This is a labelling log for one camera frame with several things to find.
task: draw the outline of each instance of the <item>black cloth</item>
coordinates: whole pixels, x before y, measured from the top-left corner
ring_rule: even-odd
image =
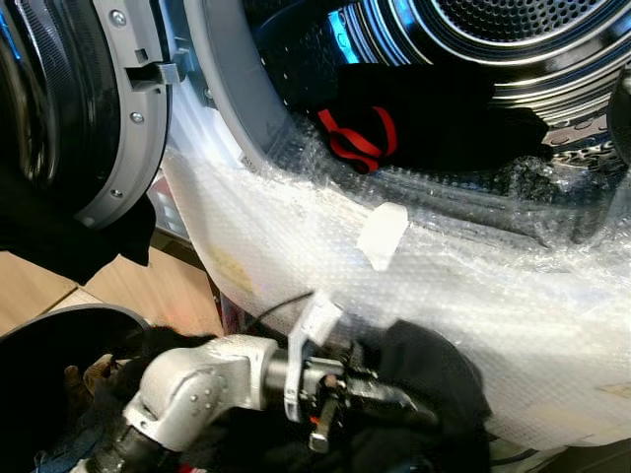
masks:
[[[607,125],[615,151],[627,166],[631,166],[631,94],[626,81],[631,78],[631,69],[625,67],[613,88],[607,110]]]
[[[207,338],[184,338],[168,329],[151,329],[142,341],[143,356],[128,363],[97,391],[95,408],[104,422],[119,419],[136,392],[142,372],[159,353],[197,346]],[[375,368],[383,381],[427,400],[441,425],[422,430],[347,414],[345,429],[327,455],[311,452],[309,425],[285,419],[282,410],[233,409],[211,425],[183,456],[209,471],[251,472],[457,472],[489,471],[488,438],[483,424],[490,410],[475,366],[440,335],[397,322],[384,336]],[[130,347],[118,354],[131,355]]]
[[[384,108],[398,146],[380,166],[469,172],[498,169],[523,156],[551,156],[541,144],[548,126],[532,110],[489,106],[495,86],[477,64],[349,64],[338,69],[337,79],[337,97],[310,116],[326,108],[339,127],[384,150],[385,128],[373,107]]]
[[[155,227],[155,210],[143,196],[105,229],[88,229],[0,159],[0,250],[83,285],[118,254],[147,266]]]

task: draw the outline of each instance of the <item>white plastic tab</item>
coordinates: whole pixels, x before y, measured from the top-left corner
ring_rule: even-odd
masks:
[[[375,271],[387,269],[408,225],[407,209],[391,202],[380,205],[368,216],[357,248],[364,252]]]

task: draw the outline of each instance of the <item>red strap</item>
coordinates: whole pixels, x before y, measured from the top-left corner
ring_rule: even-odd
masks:
[[[382,118],[382,122],[384,123],[387,139],[386,156],[391,156],[392,154],[394,154],[396,148],[398,147],[398,140],[396,139],[396,126],[394,126],[394,121],[385,108],[374,106],[373,109],[379,114],[379,116]]]
[[[387,139],[387,150],[384,153],[379,147],[372,144],[366,138],[364,138],[361,134],[352,130],[350,128],[339,128],[335,119],[331,115],[330,111],[326,108],[321,110],[317,116],[320,121],[326,128],[326,131],[330,134],[330,146],[335,153],[340,158],[345,158],[351,161],[359,161],[363,163],[367,168],[368,172],[373,172],[379,168],[379,163],[371,158],[379,159],[383,157],[388,157],[394,151],[396,151],[396,147],[398,145],[396,140],[396,128],[394,126],[394,122],[390,117],[389,113],[379,106],[374,106],[373,109],[380,116],[382,123],[384,124],[384,129],[386,130],[386,139]],[[364,153],[362,156],[359,153],[355,153],[354,151],[347,150],[344,144],[340,141],[339,137],[344,137],[344,139],[353,145],[357,149],[357,151]]]
[[[359,161],[363,163],[364,166],[368,168],[368,172],[375,172],[377,169],[379,169],[379,163],[377,163],[375,160],[371,160],[370,158],[366,158],[365,156],[344,149],[344,147],[334,136],[331,136],[330,145],[333,153],[335,153],[337,156],[350,161]]]

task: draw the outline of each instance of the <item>cable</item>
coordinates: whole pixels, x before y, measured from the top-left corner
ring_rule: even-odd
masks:
[[[518,455],[511,456],[509,458],[498,458],[496,460],[491,460],[491,466],[503,466],[510,465],[512,463],[517,463],[518,461],[524,461],[532,456],[535,456],[539,453],[539,450],[534,450],[532,448],[523,451]]]
[[[264,313],[262,313],[261,315],[256,317],[253,321],[251,321],[248,325],[246,325],[245,328],[241,331],[241,333],[242,334],[249,333],[249,331],[253,327],[255,327],[256,325],[259,325],[263,321],[263,319],[265,319],[268,315],[274,313],[279,308],[284,307],[285,305],[298,303],[298,302],[302,301],[303,299],[306,299],[306,298],[312,296],[313,294],[314,294],[314,291],[309,291],[308,293],[304,293],[304,294],[302,294],[300,296],[297,296],[295,298],[289,299],[289,300],[287,300],[287,301],[285,301],[283,303],[277,304],[274,307],[269,308]]]

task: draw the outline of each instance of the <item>wooden surface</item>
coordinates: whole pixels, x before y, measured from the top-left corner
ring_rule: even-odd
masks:
[[[55,307],[52,307],[50,311],[60,310],[61,308],[72,307],[73,305],[83,304],[102,304],[103,301],[98,300],[93,295],[86,293],[83,289],[75,289],[65,299],[59,302]]]
[[[0,251],[0,335],[48,311],[77,285]]]
[[[206,273],[154,248],[149,259],[150,267],[143,268],[118,257],[83,289],[186,335],[222,335]]]

